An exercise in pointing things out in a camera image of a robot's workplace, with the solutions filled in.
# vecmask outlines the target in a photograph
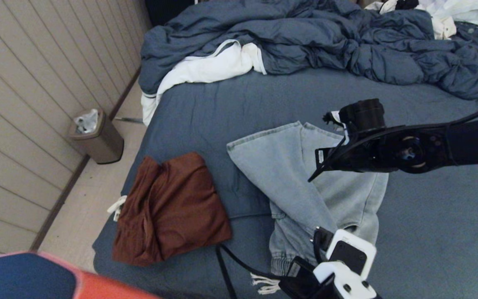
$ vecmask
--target brown cloth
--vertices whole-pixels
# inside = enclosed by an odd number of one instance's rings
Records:
[[[121,209],[112,257],[148,266],[230,238],[228,216],[200,155],[162,165],[145,157]]]

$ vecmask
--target baseboard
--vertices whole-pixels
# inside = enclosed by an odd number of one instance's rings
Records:
[[[129,94],[130,89],[134,86],[134,83],[138,79],[140,71],[141,71],[141,68],[138,68],[138,70],[136,71],[136,74],[130,80],[129,85],[125,88],[125,91],[123,91],[121,96],[119,96],[119,100],[117,101],[117,104],[114,106],[114,108],[108,115],[110,119],[114,119],[115,114],[117,114],[117,112],[121,108],[121,105],[123,105],[123,102],[125,102],[125,99],[127,98],[127,95]],[[70,192],[73,189],[73,186],[75,186],[76,181],[80,177],[80,174],[82,174],[84,168],[86,167],[86,164],[88,164],[89,159],[90,157],[88,155],[85,155],[84,158],[82,158],[82,161],[80,162],[77,169],[71,176],[68,182],[68,185],[66,185],[64,190],[62,190],[62,193],[60,197],[58,198],[58,200],[56,201],[55,206],[53,207],[53,209],[51,209],[51,212],[49,212],[49,215],[47,216],[47,219],[43,223],[40,231],[36,235],[36,238],[34,239],[34,242],[32,243],[30,250],[36,251],[38,250],[38,248],[40,248],[40,245],[44,241],[45,236],[47,235],[47,232],[49,231],[49,229],[51,228],[51,225],[55,221],[56,216],[59,214],[60,209],[62,208],[62,206],[64,206],[66,199],[70,195]]]

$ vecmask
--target jeans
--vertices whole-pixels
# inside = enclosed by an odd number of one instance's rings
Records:
[[[284,275],[296,256],[316,265],[313,237],[316,226],[335,232],[347,229],[375,243],[377,210],[388,174],[324,172],[313,182],[315,149],[335,147],[342,136],[309,123],[290,123],[246,136],[227,145],[237,167],[271,200],[275,219],[269,249],[271,272]]]

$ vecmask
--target white tassel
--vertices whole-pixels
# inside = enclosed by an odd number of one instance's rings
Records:
[[[258,284],[268,284],[268,286],[262,286],[259,288],[258,293],[260,295],[267,295],[267,294],[274,294],[275,292],[279,291],[279,280],[277,279],[269,279],[264,276],[259,276],[253,273],[250,273],[250,276],[252,277],[252,285],[258,285]]]

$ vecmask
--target white drawstring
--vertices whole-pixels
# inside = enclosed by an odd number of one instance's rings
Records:
[[[126,200],[127,200],[127,196],[123,195],[115,202],[115,204],[111,205],[110,208],[106,210],[108,214],[112,214],[113,212],[115,212],[114,214],[115,222],[117,222],[117,220],[119,219],[119,215],[121,214],[121,206],[125,203]]]
[[[253,286],[257,284],[268,284],[268,286],[262,286],[261,288],[259,288],[258,293],[260,295],[274,294],[275,292],[280,290],[280,287],[278,285],[279,280],[277,279],[270,279],[253,273],[250,273],[250,276],[252,277]]]

